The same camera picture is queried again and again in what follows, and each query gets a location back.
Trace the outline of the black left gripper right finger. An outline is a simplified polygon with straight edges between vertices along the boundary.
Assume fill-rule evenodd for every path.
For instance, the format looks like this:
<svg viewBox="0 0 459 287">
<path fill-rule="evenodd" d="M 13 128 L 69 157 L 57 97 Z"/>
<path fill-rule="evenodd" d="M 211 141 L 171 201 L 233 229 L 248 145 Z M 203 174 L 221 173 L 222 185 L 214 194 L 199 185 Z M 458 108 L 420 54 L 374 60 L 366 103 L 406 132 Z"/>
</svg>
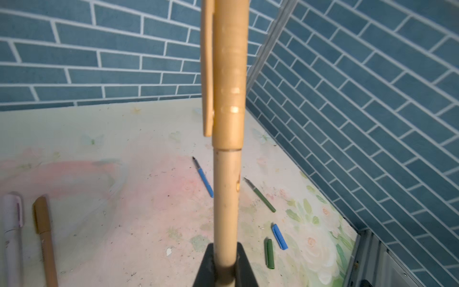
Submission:
<svg viewBox="0 0 459 287">
<path fill-rule="evenodd" d="M 235 263 L 235 286 L 236 287 L 259 287 L 255 274 L 243 248 L 237 243 L 237 259 Z"/>
</svg>

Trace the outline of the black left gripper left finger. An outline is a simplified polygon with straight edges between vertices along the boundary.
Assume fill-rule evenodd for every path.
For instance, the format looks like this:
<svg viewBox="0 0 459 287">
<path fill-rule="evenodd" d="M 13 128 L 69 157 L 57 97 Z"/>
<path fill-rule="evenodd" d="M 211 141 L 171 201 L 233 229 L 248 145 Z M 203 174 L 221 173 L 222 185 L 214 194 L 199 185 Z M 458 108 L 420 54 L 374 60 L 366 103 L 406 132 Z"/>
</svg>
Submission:
<svg viewBox="0 0 459 287">
<path fill-rule="evenodd" d="M 208 244 L 206 248 L 193 287 L 215 287 L 215 263 L 212 243 Z"/>
</svg>

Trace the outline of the tan pen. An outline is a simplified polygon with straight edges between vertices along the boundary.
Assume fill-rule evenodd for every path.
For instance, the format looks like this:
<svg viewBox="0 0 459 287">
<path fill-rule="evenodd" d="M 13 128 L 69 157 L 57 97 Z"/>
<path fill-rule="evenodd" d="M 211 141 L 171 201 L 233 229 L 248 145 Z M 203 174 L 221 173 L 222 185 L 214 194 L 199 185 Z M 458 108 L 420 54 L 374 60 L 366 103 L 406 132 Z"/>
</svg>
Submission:
<svg viewBox="0 0 459 287">
<path fill-rule="evenodd" d="M 215 285 L 235 286 L 242 149 L 213 147 Z"/>
<path fill-rule="evenodd" d="M 53 249 L 53 239 L 50 232 L 38 234 L 44 264 L 44 274 L 47 287 L 58 287 L 55 254 Z"/>
</svg>

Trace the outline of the tan pen cap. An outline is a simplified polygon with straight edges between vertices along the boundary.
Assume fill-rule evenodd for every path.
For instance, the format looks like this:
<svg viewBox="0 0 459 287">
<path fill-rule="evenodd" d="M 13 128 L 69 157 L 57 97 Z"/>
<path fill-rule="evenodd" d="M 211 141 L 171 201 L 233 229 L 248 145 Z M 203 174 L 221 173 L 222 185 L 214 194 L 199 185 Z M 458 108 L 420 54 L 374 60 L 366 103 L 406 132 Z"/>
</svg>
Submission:
<svg viewBox="0 0 459 287">
<path fill-rule="evenodd" d="M 243 147 L 249 1 L 203 1 L 200 28 L 203 133 L 215 149 Z"/>
<path fill-rule="evenodd" d="M 32 211 L 37 234 L 50 232 L 51 220 L 47 198 L 45 196 L 38 197 L 32 205 Z"/>
</svg>

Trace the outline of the white pink pen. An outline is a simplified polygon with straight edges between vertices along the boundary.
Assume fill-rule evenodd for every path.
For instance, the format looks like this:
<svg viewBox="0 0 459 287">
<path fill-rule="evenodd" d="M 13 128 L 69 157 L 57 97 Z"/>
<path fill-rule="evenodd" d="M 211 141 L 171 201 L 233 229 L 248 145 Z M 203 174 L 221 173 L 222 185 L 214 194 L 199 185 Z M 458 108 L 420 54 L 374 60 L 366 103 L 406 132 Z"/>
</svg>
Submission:
<svg viewBox="0 0 459 287">
<path fill-rule="evenodd" d="M 21 228 L 4 232 L 5 261 L 8 287 L 23 286 Z"/>
</svg>

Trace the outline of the pink pen cap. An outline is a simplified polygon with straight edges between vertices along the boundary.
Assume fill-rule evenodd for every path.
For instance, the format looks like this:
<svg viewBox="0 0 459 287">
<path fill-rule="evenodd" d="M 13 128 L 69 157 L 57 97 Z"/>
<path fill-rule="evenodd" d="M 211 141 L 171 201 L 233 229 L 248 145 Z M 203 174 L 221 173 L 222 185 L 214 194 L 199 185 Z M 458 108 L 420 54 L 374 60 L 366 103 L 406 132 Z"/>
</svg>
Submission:
<svg viewBox="0 0 459 287">
<path fill-rule="evenodd" d="M 1 198 L 4 232 L 18 230 L 24 225 L 22 198 L 16 193 L 7 193 Z"/>
</svg>

